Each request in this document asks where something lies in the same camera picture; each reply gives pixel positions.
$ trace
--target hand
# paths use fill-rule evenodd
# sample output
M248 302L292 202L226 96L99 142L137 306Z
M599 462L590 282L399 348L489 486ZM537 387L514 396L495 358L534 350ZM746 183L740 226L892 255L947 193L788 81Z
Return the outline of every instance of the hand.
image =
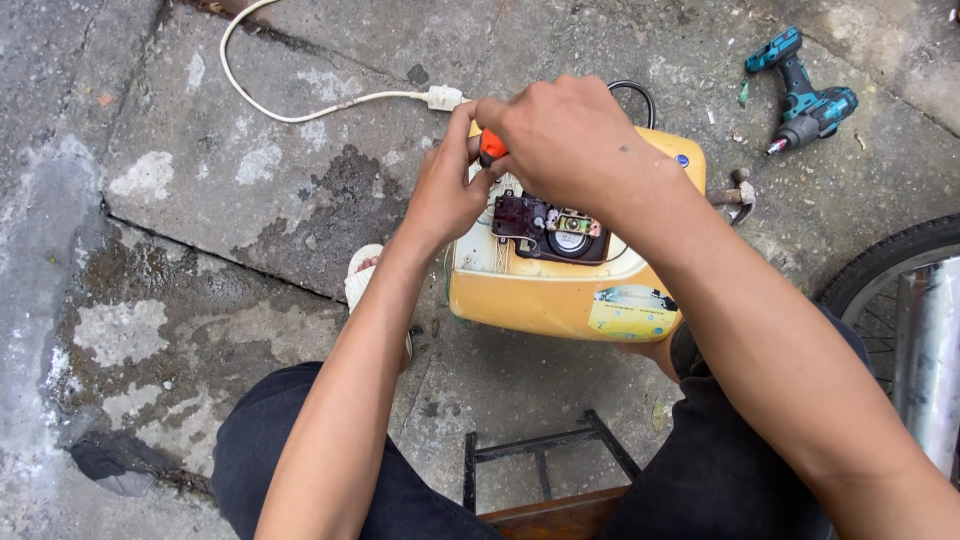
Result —
M596 77L560 76L526 87L509 104L478 100L476 120L500 136L510 154L501 167L525 191L555 205L585 211L601 221L623 214L625 196L660 200L657 172L682 168L640 137ZM648 197L637 197L646 192ZM644 208L632 208L632 211Z
M423 157L403 218L403 228L427 239L434 250L469 231L487 207L493 182L505 172L498 164L468 181L469 165L480 155L479 137L468 139L476 107L477 102L470 101L450 114L444 142Z

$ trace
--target sticker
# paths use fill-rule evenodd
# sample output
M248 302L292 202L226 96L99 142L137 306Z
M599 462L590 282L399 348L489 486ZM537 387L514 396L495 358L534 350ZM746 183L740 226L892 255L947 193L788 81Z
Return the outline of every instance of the sticker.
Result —
M676 320L677 304L655 288L619 285L593 293L589 325L609 337L658 337Z

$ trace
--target yellow water heater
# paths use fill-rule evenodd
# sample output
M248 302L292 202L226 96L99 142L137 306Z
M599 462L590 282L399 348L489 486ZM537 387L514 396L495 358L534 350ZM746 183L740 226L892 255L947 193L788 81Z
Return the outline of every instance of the yellow water heater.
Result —
M677 160L703 193L700 146L636 128ZM479 170L471 167L470 175ZM452 249L453 314L506 329L605 341L660 341L681 321L677 305L641 256L576 209L523 193L507 175Z

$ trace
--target person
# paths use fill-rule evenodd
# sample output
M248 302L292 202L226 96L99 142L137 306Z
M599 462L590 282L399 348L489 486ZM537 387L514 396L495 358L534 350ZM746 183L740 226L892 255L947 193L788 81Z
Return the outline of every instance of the person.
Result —
M472 119L510 154L468 182ZM671 338L629 348L685 399L600 538L812 538L827 517L845 539L960 534L960 495L903 427L856 335L728 227L602 81L564 75L451 114L396 234L351 268L372 277L326 361L274 372L237 403L211 487L240 538L502 538L418 477L387 421L430 262L506 171L609 227L684 314Z

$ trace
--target hammer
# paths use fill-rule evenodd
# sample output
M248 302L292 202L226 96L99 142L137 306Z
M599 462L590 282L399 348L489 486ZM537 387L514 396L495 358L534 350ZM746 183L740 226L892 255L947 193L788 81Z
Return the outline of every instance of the hammer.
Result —
M707 192L707 200L715 207L721 205L740 205L740 211L730 222L731 226L738 225L747 216L754 211L756 204L756 191L754 187L747 182L750 179L750 169L740 167L734 169L731 173L734 189L713 189Z

